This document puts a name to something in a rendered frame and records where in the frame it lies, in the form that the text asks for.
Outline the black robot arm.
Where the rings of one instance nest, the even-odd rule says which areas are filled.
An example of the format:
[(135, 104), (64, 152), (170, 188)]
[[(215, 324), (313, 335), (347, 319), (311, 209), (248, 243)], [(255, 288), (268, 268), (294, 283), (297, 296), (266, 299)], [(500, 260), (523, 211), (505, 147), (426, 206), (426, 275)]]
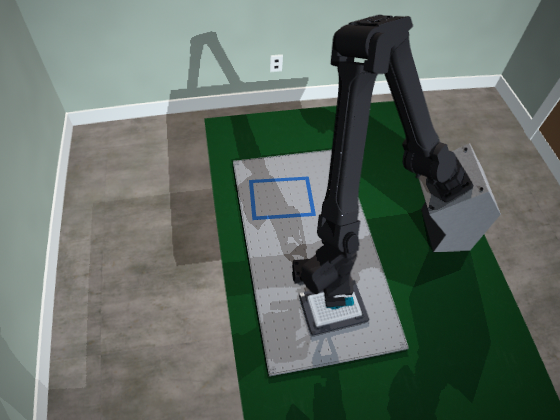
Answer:
[(294, 283), (316, 295), (339, 287), (338, 274), (349, 273), (357, 258), (359, 184), (378, 74), (385, 74), (405, 132), (404, 168), (415, 178), (426, 176), (446, 203), (474, 186), (432, 125), (410, 48), (412, 27), (410, 16), (375, 15), (350, 22), (333, 36), (330, 64), (337, 67), (339, 85), (328, 186), (317, 226), (324, 245), (311, 259), (292, 264)]

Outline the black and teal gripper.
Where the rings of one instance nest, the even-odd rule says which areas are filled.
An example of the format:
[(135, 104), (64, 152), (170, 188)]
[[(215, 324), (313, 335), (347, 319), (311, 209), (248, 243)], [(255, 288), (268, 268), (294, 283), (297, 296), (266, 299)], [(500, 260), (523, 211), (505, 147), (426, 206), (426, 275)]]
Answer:
[(343, 306), (353, 306), (354, 305), (353, 297), (347, 297), (347, 298), (336, 297), (336, 298), (334, 298), (334, 296), (336, 296), (336, 295), (352, 295), (353, 294), (354, 288), (353, 288), (353, 283), (352, 283), (352, 278), (351, 278), (350, 273), (351, 273), (351, 271), (347, 274), (344, 274), (344, 275), (338, 275), (338, 276), (342, 276), (342, 280), (341, 280), (341, 283), (340, 283), (339, 287), (325, 288), (323, 290), (324, 291), (326, 308), (331, 308), (333, 310), (333, 309), (341, 308)]

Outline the blue tape outline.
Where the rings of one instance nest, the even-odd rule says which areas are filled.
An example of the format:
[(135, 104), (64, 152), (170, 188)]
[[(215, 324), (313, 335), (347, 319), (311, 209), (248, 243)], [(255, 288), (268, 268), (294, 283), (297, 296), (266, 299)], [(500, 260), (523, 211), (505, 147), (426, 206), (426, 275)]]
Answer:
[[(307, 186), (307, 192), (309, 197), (309, 203), (311, 208), (311, 213), (298, 213), (298, 214), (284, 214), (284, 215), (269, 215), (269, 216), (256, 216), (255, 208), (255, 197), (254, 197), (254, 187), (253, 183), (262, 182), (278, 182), (278, 181), (295, 181), (295, 180), (305, 180)], [(259, 180), (249, 180), (250, 187), (250, 198), (251, 198), (251, 209), (252, 209), (252, 220), (263, 220), (263, 219), (277, 219), (277, 218), (292, 218), (292, 217), (306, 217), (306, 216), (316, 216), (314, 202), (311, 192), (311, 186), (309, 177), (292, 177), (292, 178), (275, 178), (275, 179), (259, 179)]]

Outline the white well plate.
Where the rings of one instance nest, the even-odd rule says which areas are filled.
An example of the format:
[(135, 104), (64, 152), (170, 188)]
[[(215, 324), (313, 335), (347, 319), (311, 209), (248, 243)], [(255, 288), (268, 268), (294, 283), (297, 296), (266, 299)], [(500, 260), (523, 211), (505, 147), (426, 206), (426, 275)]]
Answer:
[[(316, 297), (318, 299), (316, 299)], [(316, 327), (361, 316), (361, 309), (355, 293), (352, 295), (336, 295), (334, 297), (353, 297), (354, 305), (331, 310), (326, 308), (324, 292), (308, 296), (308, 301), (316, 323)], [(313, 300), (314, 299), (314, 300)], [(318, 302), (317, 302), (318, 301)], [(314, 303), (315, 302), (315, 303)], [(319, 305), (318, 305), (319, 304)], [(316, 305), (316, 306), (315, 306)], [(319, 308), (320, 307), (320, 308)], [(316, 309), (317, 308), (317, 309)], [(320, 311), (321, 310), (321, 311)], [(317, 312), (318, 311), (318, 312)], [(356, 311), (356, 312), (355, 312)], [(322, 313), (322, 314), (321, 314)], [(351, 314), (350, 314), (351, 313)], [(319, 315), (318, 315), (319, 314)], [(348, 315), (346, 315), (348, 314)], [(320, 318), (319, 318), (320, 317)]]

